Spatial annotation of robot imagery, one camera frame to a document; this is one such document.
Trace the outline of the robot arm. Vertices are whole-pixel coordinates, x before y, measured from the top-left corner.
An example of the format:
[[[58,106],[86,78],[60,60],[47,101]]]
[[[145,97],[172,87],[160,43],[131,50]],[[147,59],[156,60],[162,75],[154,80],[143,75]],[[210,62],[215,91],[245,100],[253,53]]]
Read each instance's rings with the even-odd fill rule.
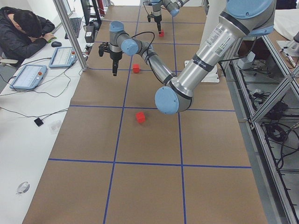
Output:
[[[148,22],[151,22],[151,19],[154,19],[154,22],[157,24],[158,33],[161,34],[161,21],[162,21],[162,12],[161,6],[171,14],[172,17],[175,17],[180,8],[182,8],[189,0],[150,0],[149,3],[152,6],[152,12],[148,14]]]
[[[150,43],[130,37],[120,21],[110,23],[109,53],[140,55],[163,84],[155,94],[157,109],[164,114],[183,112],[192,105],[194,89],[237,40],[273,31],[275,10],[274,0],[228,0],[217,26],[179,76],[169,70]]]

